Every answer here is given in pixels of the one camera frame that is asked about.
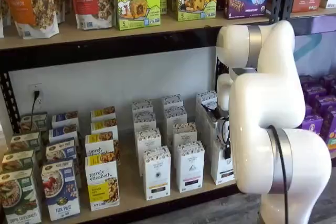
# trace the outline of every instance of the white robotic arm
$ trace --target white robotic arm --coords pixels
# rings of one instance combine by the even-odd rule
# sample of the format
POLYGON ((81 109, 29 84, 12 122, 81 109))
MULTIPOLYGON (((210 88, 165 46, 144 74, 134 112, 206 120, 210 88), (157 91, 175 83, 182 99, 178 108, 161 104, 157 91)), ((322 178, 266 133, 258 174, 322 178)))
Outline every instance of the white robotic arm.
POLYGON ((331 173, 324 141, 313 132, 293 129, 301 124, 305 112, 294 46, 293 28, 286 21, 270 26, 223 27, 217 39, 217 56, 223 64, 258 69, 258 73, 238 76, 233 83, 228 75, 220 76, 218 105, 227 110, 229 101, 237 186, 245 193, 262 195, 260 212, 267 224, 285 223, 276 134, 286 168, 289 223, 308 223, 331 173), (267 129, 270 125, 276 134, 267 129))

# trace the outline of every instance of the white tea box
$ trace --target white tea box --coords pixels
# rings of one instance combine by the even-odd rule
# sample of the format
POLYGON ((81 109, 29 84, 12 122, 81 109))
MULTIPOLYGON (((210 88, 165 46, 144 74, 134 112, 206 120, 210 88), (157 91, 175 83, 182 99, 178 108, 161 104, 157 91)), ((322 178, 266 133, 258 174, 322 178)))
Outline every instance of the white tea box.
POLYGON ((177 147, 180 144, 197 141, 197 129, 195 123, 183 123, 173 125, 173 160, 176 168, 177 147))
POLYGON ((101 122, 101 121, 105 121, 108 119, 115 119, 117 118, 115 115, 115 107, 114 106, 110 106, 110 107, 106 107, 104 109, 100 109, 100 110, 92 110, 91 111, 91 122, 95 123, 95 122, 101 122))
POLYGON ((163 120, 163 139, 164 145, 168 148, 173 146, 173 125, 186 123, 188 119, 187 112, 183 106, 169 107, 164 110, 164 120, 163 120))
POLYGON ((145 151, 143 162, 146 200, 169 196, 171 155, 167 146, 145 151))
POLYGON ((114 139, 118 138, 117 119, 108 119, 101 122, 91 123, 91 134, 98 134, 111 131, 114 139))
POLYGON ((204 149, 200 141, 177 147, 176 182, 179 191, 190 191, 203 186, 204 149))
POLYGON ((151 100, 144 99, 138 102, 132 103, 132 114, 149 111, 153 112, 153 104, 151 100))
POLYGON ((117 164, 114 152, 85 158, 91 211, 120 204, 117 164))
POLYGON ((183 100, 180 94, 169 95, 167 97, 161 98, 163 109, 168 109, 172 106, 181 107, 183 106, 183 100))
POLYGON ((158 128, 154 130, 139 131, 135 133, 137 141, 136 152, 138 157, 139 174, 143 175, 143 153, 147 150, 161 146, 161 134, 158 128))
POLYGON ((214 140, 211 162, 211 176, 216 185, 234 180, 232 156, 225 158, 225 144, 220 140, 214 140))
POLYGON ((78 111, 70 111, 67 113, 53 115, 51 119, 53 129, 72 124, 75 124, 77 129, 79 129, 78 111))

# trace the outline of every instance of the gray floor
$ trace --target gray floor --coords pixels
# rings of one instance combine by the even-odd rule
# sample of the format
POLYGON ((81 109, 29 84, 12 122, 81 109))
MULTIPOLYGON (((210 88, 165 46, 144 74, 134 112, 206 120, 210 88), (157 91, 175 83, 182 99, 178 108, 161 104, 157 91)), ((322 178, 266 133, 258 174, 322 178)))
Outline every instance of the gray floor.
MULTIPOLYGON (((133 224, 253 224, 256 223, 259 204, 259 196, 238 194, 133 224)), ((309 223, 336 224, 336 168, 313 209, 309 223)))

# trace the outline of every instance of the small white box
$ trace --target small white box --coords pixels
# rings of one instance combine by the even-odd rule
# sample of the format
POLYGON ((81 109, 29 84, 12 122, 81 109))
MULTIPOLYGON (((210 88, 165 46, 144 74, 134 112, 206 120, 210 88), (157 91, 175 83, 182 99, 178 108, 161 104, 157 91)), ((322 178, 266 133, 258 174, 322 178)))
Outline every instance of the small white box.
POLYGON ((143 162, 146 200, 169 196, 171 155, 167 146, 145 151, 143 162))
POLYGON ((187 119, 188 115, 183 106, 172 106, 164 110, 163 139, 164 145, 169 149, 173 147, 173 125, 186 123, 187 119))
POLYGON ((195 123, 183 123, 173 125, 173 160, 176 168, 177 146, 197 141, 197 129, 195 123))
POLYGON ((200 141, 177 147, 176 182, 179 191, 190 191, 203 186, 204 149, 200 141))
POLYGON ((101 122, 108 119, 115 119, 115 107, 110 106, 101 110, 92 110, 91 111, 91 122, 101 122))
POLYGON ((143 153, 147 150, 157 148, 161 146, 161 134, 158 128, 154 130, 139 131, 135 133, 135 139, 137 141, 137 156, 139 174, 143 175, 143 153))
POLYGON ((220 139, 214 140, 211 162, 211 176, 216 185, 234 180, 232 157, 225 159, 225 145, 220 139))
POLYGON ((52 117, 51 125, 53 129, 71 124, 75 124, 79 129, 78 111, 70 111, 67 113, 53 115, 52 117))
POLYGON ((144 111, 153 112, 152 101, 148 99, 144 99, 144 100, 132 103, 132 114, 133 115, 136 113, 144 112, 144 111))
POLYGON ((169 95, 167 97, 161 98, 163 109, 168 109, 172 106, 181 107, 183 106, 183 100, 180 94, 169 95))
POLYGON ((111 131, 114 139, 118 138, 117 119, 108 119, 101 122, 91 123, 91 134, 98 134, 111 131))

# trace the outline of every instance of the power cord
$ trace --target power cord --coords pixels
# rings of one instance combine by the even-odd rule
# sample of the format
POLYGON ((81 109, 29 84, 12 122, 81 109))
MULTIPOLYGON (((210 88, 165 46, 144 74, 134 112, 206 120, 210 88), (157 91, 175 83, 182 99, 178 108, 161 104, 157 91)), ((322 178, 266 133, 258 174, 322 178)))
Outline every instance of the power cord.
POLYGON ((33 101, 33 107, 32 107, 32 114, 30 115, 30 128, 29 131, 32 131, 32 126, 33 126, 33 112, 34 112, 34 107, 35 107, 35 102, 40 95, 40 91, 35 90, 34 91, 34 101, 33 101))
POLYGON ((273 135, 275 137, 275 142, 277 143, 278 149, 279 149, 279 154, 280 154, 280 161, 281 161, 281 168, 282 168, 282 177, 284 178, 283 181, 283 192, 285 195, 285 224, 288 224, 288 193, 287 193, 287 177, 286 177, 286 169, 285 169, 285 162, 284 162, 284 155, 282 154, 282 149, 281 149, 281 144, 280 144, 280 139, 278 136, 278 133, 273 125, 270 125, 268 127, 269 129, 272 130, 273 135))

